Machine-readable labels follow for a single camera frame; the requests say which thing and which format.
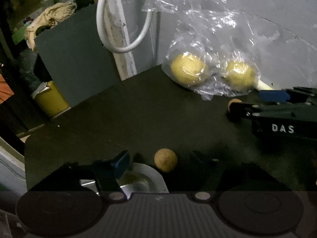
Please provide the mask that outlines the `right pear in bag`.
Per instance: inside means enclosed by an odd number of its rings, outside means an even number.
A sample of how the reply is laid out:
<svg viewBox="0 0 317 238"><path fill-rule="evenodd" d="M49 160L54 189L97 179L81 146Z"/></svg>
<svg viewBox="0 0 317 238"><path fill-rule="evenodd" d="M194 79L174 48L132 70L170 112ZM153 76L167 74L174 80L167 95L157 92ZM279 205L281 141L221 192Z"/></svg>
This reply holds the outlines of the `right pear in bag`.
<svg viewBox="0 0 317 238"><path fill-rule="evenodd" d="M227 64L226 82L237 91L249 90L256 80L256 71L253 66L245 62L230 61Z"/></svg>

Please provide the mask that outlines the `left pear in bag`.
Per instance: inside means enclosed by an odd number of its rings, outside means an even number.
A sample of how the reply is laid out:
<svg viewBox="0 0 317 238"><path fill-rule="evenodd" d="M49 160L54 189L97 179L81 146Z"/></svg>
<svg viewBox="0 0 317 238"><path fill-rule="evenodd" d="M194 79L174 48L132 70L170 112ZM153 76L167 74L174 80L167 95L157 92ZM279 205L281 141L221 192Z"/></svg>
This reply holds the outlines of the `left pear in bag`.
<svg viewBox="0 0 317 238"><path fill-rule="evenodd" d="M179 84L192 86L206 79L207 66L199 57L186 52L172 60L170 70Z"/></svg>

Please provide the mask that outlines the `silver metal tray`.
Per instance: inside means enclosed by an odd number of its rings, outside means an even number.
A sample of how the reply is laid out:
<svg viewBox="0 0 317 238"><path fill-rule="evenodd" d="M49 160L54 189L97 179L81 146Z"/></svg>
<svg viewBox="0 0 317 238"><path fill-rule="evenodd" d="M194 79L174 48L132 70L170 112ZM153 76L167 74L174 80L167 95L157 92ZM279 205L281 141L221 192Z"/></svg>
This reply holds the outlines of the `silver metal tray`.
<svg viewBox="0 0 317 238"><path fill-rule="evenodd" d="M169 192L161 174L146 164L132 163L120 166L101 162L95 166L96 174L91 178L79 180L79 183L100 196L120 193L121 196L129 199L134 193Z"/></svg>

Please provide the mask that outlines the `dark grey box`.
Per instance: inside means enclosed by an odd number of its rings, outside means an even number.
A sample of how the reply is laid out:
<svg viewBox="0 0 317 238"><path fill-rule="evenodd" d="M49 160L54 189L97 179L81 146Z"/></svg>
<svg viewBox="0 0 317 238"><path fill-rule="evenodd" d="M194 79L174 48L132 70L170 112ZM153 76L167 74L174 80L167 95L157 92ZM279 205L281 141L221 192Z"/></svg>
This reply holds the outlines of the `dark grey box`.
<svg viewBox="0 0 317 238"><path fill-rule="evenodd" d="M35 39L54 84L70 107L121 81L113 54L102 44L97 6L89 5Z"/></svg>

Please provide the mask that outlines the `pear in bag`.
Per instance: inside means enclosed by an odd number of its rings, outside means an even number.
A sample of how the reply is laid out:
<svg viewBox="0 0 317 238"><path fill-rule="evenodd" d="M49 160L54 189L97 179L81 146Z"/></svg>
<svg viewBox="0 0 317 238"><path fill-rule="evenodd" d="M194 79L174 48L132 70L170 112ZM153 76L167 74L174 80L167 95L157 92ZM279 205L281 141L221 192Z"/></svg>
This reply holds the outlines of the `pear in bag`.
<svg viewBox="0 0 317 238"><path fill-rule="evenodd" d="M249 90L256 80L256 71L253 66L245 62L230 61L227 64L226 82L237 91Z"/></svg>
<svg viewBox="0 0 317 238"><path fill-rule="evenodd" d="M172 60L170 70L179 84L192 86L206 79L207 66L199 57L186 52Z"/></svg>

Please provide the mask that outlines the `small brown round fruit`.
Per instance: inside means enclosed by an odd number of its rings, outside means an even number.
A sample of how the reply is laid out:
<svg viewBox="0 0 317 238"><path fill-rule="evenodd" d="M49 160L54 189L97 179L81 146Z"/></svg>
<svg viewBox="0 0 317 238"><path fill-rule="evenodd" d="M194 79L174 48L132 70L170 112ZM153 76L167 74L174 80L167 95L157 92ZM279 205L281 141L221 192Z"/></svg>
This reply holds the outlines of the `small brown round fruit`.
<svg viewBox="0 0 317 238"><path fill-rule="evenodd" d="M237 99L237 98L234 98L234 99L231 99L229 102L228 102L228 105L227 105L227 110L228 112L230 112L230 106L234 103L242 103L242 100L240 99Z"/></svg>

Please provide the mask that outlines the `clear plastic bag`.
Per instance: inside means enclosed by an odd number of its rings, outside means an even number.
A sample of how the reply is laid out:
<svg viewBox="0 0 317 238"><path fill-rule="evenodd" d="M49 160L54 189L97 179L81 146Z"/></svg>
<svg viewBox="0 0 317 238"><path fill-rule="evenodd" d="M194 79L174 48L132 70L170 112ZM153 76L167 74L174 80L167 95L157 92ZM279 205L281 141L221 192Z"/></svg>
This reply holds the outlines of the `clear plastic bag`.
<svg viewBox="0 0 317 238"><path fill-rule="evenodd" d="M227 7L226 0L147 0L146 12L173 14L177 23L174 37L161 68L179 84L170 70L172 60L182 53L199 57L207 66L206 79L196 85L182 85L210 100L214 96L238 97L249 94L260 80L257 49L247 16ZM233 89L225 80L230 61L253 66L256 80L245 91Z"/></svg>

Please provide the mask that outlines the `crumpled beige cloth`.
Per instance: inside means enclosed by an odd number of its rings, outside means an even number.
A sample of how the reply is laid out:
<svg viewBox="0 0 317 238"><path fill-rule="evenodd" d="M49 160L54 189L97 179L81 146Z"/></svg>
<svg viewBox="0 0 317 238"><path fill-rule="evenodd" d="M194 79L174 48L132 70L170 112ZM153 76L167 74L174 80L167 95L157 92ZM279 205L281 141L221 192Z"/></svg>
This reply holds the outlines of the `crumpled beige cloth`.
<svg viewBox="0 0 317 238"><path fill-rule="evenodd" d="M25 30L24 37L28 47L35 51L35 38L39 31L48 27L49 29L62 23L75 13L77 5L75 2L56 3L45 9Z"/></svg>

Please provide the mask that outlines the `yellow plastic container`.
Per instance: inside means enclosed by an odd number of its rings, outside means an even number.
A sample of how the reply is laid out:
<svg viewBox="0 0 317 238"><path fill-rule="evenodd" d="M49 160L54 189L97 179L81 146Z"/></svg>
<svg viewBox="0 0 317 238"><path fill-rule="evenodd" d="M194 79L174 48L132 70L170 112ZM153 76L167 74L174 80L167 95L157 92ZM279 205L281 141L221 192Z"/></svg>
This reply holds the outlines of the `yellow plastic container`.
<svg viewBox="0 0 317 238"><path fill-rule="evenodd" d="M32 98L50 117L54 117L69 108L69 104L53 81L42 82L32 93Z"/></svg>

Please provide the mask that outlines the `small brown kiwi fruit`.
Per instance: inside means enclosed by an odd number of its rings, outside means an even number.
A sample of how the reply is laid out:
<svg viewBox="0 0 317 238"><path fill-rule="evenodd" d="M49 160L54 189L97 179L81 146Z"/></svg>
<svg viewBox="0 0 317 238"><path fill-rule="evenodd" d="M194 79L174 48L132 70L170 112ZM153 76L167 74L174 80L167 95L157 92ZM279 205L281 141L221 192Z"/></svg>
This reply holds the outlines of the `small brown kiwi fruit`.
<svg viewBox="0 0 317 238"><path fill-rule="evenodd" d="M177 160L175 152L167 148L159 149L154 155L154 164L159 170L165 173L174 169Z"/></svg>

